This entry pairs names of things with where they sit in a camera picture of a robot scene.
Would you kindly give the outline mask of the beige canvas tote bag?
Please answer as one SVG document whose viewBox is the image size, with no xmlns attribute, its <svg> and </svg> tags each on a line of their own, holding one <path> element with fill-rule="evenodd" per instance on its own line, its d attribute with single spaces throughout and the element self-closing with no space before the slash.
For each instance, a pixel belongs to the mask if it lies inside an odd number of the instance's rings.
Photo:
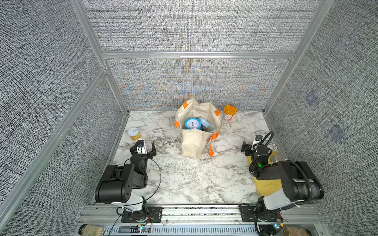
<svg viewBox="0 0 378 236">
<path fill-rule="evenodd" d="M 201 126 L 201 129 L 186 129 L 187 119 L 199 116 L 204 117 L 210 124 L 210 128 Z M 222 126 L 221 112 L 210 102 L 199 103 L 191 98 L 183 103 L 175 114 L 174 126 L 181 132 L 181 154 L 197 159 L 202 158 L 202 153 L 207 145 L 217 139 Z"/>
</svg>

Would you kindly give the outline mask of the blue-grey rectangular alarm clock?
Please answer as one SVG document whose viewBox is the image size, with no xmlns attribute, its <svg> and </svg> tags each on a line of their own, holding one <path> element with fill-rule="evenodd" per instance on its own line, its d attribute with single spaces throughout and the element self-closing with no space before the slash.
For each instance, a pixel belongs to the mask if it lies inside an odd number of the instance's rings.
<svg viewBox="0 0 378 236">
<path fill-rule="evenodd" d="M 211 124 L 202 116 L 198 117 L 198 120 L 200 121 L 201 125 L 205 128 L 210 128 Z"/>
</svg>

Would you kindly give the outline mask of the blue round whale alarm clock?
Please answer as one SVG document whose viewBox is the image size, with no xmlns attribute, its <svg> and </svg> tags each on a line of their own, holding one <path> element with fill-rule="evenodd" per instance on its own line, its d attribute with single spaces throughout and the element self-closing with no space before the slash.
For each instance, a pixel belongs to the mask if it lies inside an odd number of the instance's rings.
<svg viewBox="0 0 378 236">
<path fill-rule="evenodd" d="M 201 121 L 199 119 L 191 118 L 185 121 L 186 129 L 201 129 Z"/>
</svg>

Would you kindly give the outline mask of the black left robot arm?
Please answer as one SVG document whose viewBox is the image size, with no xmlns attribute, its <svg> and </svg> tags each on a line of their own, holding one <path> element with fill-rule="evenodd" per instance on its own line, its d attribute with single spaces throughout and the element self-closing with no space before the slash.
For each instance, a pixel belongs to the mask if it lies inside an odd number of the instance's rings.
<svg viewBox="0 0 378 236">
<path fill-rule="evenodd" d="M 127 212 L 146 215 L 147 199 L 138 196 L 133 190 L 147 186 L 148 161 L 157 155 L 156 147 L 152 144 L 151 150 L 148 151 L 144 140 L 137 140 L 130 152 L 132 156 L 129 164 L 108 165 L 105 168 L 95 189 L 95 202 L 118 205 Z"/>
</svg>

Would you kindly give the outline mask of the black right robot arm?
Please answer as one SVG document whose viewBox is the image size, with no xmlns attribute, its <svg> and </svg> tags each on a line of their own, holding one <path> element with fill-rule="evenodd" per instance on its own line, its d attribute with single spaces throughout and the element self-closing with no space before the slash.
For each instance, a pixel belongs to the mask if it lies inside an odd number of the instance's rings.
<svg viewBox="0 0 378 236">
<path fill-rule="evenodd" d="M 262 143 L 242 144 L 241 152 L 250 158 L 259 199 L 253 206 L 239 206 L 244 222 L 278 219 L 279 212 L 324 197 L 324 189 L 306 162 L 272 162 L 272 150 Z"/>
</svg>

